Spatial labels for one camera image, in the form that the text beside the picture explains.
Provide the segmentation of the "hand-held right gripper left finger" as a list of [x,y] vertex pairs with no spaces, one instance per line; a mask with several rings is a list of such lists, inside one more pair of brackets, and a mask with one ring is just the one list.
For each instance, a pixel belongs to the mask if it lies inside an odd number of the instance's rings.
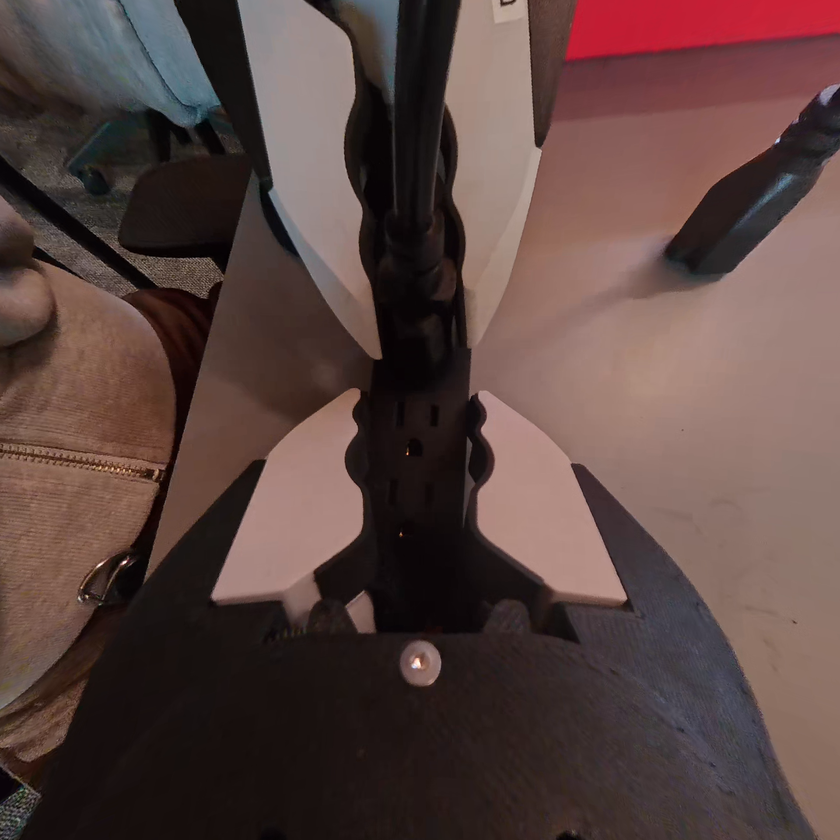
[[316,604],[316,570],[363,526],[362,491],[345,465],[358,433],[350,388],[269,453],[213,589],[216,604]]

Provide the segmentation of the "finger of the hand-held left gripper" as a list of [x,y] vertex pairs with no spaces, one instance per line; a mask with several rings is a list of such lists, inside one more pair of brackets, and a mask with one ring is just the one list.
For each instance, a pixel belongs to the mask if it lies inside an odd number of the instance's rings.
[[244,1],[238,11],[266,144],[269,199],[332,313],[379,360],[359,246],[362,205],[345,157],[356,99],[351,39],[308,2]]
[[508,286],[541,157],[528,2],[461,2],[446,104],[457,141],[452,196],[464,229],[466,337],[475,348]]

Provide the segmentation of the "dark chair seat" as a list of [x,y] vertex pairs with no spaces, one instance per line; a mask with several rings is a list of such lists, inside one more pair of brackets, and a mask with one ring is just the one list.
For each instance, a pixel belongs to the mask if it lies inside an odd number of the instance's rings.
[[140,256],[210,259],[225,271],[252,167],[246,154],[166,162],[135,183],[119,244]]

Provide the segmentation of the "black power plug with cable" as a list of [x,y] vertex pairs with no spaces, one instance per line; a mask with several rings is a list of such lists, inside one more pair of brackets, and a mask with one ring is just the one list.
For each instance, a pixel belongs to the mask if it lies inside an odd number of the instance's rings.
[[392,108],[392,208],[374,299],[383,360],[411,382],[435,377],[454,346],[458,276],[437,195],[458,1],[400,2]]

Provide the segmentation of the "office chair base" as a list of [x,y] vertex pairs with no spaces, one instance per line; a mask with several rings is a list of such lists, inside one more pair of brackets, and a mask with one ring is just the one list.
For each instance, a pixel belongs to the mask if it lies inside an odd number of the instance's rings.
[[173,146],[203,147],[209,154],[225,154],[223,137],[235,131],[223,110],[192,128],[175,123],[163,113],[146,109],[119,112],[102,120],[67,158],[65,167],[91,196],[108,195],[116,170],[132,166],[141,171],[173,161]]

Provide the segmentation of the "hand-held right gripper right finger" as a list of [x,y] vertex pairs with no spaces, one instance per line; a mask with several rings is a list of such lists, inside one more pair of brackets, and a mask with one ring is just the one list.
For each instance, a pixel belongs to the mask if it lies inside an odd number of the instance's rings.
[[470,401],[467,524],[498,560],[500,598],[624,606],[628,597],[570,458],[524,416],[488,391]]

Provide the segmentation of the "person's beige zip hoodie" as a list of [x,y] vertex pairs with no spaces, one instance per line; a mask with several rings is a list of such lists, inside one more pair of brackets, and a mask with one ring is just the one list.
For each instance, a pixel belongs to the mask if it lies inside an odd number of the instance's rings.
[[143,315],[38,261],[4,199],[1,240],[2,769],[37,785],[115,626],[78,587],[150,519],[175,391]]

